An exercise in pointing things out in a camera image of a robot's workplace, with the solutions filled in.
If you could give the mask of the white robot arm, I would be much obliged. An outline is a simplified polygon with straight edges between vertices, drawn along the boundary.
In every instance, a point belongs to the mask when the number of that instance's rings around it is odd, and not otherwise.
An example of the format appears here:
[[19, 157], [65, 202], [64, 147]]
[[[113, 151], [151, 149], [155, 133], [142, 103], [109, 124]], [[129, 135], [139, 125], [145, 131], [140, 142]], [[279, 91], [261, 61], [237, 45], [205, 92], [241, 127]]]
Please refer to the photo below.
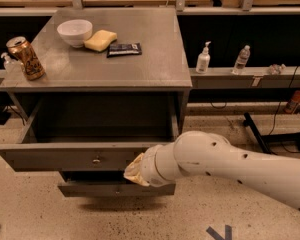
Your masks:
[[145, 187], [206, 175], [234, 180], [300, 211], [300, 159], [237, 148], [223, 136], [201, 131], [139, 154], [124, 178]]

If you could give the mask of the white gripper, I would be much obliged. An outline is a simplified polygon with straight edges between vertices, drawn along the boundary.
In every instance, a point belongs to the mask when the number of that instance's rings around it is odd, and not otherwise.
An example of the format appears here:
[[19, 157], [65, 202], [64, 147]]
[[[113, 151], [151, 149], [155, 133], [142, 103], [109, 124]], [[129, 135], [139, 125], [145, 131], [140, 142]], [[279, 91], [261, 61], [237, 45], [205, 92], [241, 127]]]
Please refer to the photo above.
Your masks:
[[156, 168], [156, 153], [160, 145], [140, 153], [124, 170], [124, 178], [144, 187], [162, 187], [164, 178]]

